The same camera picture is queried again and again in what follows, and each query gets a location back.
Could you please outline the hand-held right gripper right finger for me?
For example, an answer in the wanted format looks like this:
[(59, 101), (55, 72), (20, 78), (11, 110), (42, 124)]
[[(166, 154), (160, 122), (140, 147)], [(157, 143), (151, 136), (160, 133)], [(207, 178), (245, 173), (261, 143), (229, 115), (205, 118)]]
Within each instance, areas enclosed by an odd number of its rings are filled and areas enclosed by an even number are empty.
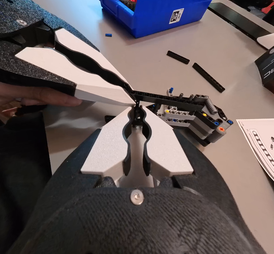
[(143, 170), (156, 180), (174, 175), (193, 174), (191, 166), (174, 130), (148, 108), (140, 106), (143, 149)]

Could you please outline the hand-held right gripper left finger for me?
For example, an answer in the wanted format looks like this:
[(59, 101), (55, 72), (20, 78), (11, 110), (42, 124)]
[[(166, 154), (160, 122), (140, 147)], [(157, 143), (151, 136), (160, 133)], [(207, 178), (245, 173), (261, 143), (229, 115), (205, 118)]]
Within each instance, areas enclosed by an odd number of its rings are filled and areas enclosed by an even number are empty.
[(132, 133), (133, 107), (126, 108), (101, 128), (87, 156), (81, 172), (112, 177), (114, 181), (127, 176), (131, 168), (131, 148), (128, 137)]

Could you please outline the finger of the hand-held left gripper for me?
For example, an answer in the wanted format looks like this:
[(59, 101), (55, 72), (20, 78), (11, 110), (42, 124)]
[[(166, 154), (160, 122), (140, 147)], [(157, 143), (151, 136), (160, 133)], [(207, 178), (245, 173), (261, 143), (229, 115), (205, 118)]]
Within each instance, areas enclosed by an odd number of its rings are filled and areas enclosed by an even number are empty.
[(55, 50), (65, 55), (77, 67), (131, 92), (128, 82), (99, 51), (64, 28), (55, 31)]
[(99, 75), (76, 67), (65, 55), (51, 48), (26, 47), (15, 55), (48, 72), (76, 84), (74, 96), (79, 99), (118, 106), (134, 106), (135, 101), (122, 89)]

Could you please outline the black and grey brick assembly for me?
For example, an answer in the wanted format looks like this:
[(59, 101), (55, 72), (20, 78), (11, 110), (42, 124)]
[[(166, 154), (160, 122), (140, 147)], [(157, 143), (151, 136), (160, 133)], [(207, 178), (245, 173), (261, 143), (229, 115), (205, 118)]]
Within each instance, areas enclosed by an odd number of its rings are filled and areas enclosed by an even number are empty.
[[(166, 122), (173, 129), (184, 129), (203, 147), (215, 143), (226, 135), (227, 129), (234, 124), (228, 119), (223, 110), (215, 106), (207, 95), (190, 95), (184, 97), (173, 95), (173, 88), (166, 91), (165, 96), (176, 98), (187, 98), (192, 101), (204, 102), (205, 106), (201, 111), (184, 111), (175, 106), (153, 104), (146, 106), (152, 113)], [(135, 100), (133, 125), (140, 126), (140, 102)]]

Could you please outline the thin black brick beam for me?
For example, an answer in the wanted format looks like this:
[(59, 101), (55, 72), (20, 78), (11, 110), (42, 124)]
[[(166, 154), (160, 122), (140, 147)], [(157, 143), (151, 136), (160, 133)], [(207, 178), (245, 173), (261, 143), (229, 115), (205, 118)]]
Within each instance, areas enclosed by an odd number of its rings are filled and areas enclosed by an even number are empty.
[(153, 93), (141, 91), (128, 91), (128, 94), (138, 101), (150, 102), (153, 104), (161, 104), (167, 106), (175, 106), (184, 111), (201, 111), (205, 106), (204, 102), (192, 101), (187, 98), (176, 98), (165, 95), (158, 95)]

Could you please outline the grey desk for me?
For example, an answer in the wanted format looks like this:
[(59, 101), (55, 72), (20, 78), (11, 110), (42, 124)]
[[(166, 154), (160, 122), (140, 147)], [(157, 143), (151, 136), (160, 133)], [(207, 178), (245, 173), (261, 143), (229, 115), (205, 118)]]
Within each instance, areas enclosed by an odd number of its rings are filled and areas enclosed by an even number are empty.
[[(267, 253), (273, 253), (273, 184), (254, 156), (237, 119), (273, 118), (273, 94), (254, 61), (265, 50), (207, 10), (200, 22), (135, 39), (102, 11), (98, 0), (33, 0), (87, 37), (133, 89), (208, 95), (234, 125), (214, 144), (199, 147), (229, 186), (239, 210)], [(172, 51), (190, 60), (183, 64)], [(192, 67), (200, 65), (224, 88), (219, 93)]]

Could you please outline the person's left hand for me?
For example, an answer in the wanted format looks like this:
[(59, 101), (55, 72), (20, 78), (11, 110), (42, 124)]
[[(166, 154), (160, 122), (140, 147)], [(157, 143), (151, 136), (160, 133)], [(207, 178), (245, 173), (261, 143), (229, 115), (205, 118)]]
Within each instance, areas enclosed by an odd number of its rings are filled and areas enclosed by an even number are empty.
[(0, 106), (21, 99), (22, 105), (79, 106), (81, 99), (48, 87), (27, 87), (0, 83)]

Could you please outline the person's dark clothing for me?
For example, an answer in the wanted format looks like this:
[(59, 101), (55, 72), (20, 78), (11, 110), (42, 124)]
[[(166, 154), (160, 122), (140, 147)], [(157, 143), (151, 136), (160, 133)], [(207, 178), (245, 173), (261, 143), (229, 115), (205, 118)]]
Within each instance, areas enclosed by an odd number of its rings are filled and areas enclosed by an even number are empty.
[(6, 253), (52, 176), (43, 113), (1, 123), (0, 140), (0, 251)]

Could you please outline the long black brick beam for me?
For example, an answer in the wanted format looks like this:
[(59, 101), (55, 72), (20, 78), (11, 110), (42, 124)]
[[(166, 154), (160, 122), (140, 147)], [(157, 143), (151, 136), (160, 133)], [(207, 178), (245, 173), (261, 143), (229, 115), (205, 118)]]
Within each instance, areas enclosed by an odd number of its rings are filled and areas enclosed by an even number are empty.
[(223, 93), (225, 91), (225, 88), (219, 82), (217, 82), (210, 74), (208, 74), (200, 65), (194, 63), (192, 67), (219, 93)]

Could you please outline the blue storage bin with tag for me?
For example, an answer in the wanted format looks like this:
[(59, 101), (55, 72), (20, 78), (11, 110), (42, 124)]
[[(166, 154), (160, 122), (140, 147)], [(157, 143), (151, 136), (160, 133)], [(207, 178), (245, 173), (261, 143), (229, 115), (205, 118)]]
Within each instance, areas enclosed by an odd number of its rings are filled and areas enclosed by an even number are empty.
[(194, 23), (212, 0), (137, 0), (133, 12), (119, 0), (99, 0), (101, 7), (135, 38)]

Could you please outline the white instruction booklet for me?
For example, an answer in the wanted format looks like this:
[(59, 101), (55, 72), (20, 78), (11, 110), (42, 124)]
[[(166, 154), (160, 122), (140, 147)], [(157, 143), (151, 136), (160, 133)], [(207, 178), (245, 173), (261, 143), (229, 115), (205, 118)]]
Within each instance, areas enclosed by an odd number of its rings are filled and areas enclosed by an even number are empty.
[(274, 181), (274, 119), (237, 119), (259, 164)]

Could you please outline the short black brick beam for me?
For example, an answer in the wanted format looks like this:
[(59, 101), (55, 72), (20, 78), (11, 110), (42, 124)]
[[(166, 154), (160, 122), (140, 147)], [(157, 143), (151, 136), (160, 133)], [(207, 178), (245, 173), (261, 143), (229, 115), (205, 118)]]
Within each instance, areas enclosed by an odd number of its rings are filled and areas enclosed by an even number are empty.
[(181, 63), (186, 64), (186, 65), (189, 64), (189, 62), (190, 62), (189, 59), (187, 59), (179, 54), (176, 54), (170, 50), (167, 52), (167, 56), (169, 56), (177, 61), (180, 61)]

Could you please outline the black toy set box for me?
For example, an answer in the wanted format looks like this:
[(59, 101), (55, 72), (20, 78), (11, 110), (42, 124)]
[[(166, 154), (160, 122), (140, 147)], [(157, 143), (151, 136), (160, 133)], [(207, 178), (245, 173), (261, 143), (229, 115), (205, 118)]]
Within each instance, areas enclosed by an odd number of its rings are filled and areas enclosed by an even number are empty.
[(259, 70), (262, 85), (274, 93), (274, 47), (260, 56), (255, 64)]

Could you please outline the white flat stand base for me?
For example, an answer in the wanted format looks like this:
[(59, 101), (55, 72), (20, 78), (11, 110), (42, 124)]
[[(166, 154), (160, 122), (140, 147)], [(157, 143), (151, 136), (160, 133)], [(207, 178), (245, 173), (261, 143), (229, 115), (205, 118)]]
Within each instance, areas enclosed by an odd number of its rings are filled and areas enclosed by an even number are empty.
[(258, 37), (257, 43), (267, 50), (271, 49), (274, 46), (274, 33)]

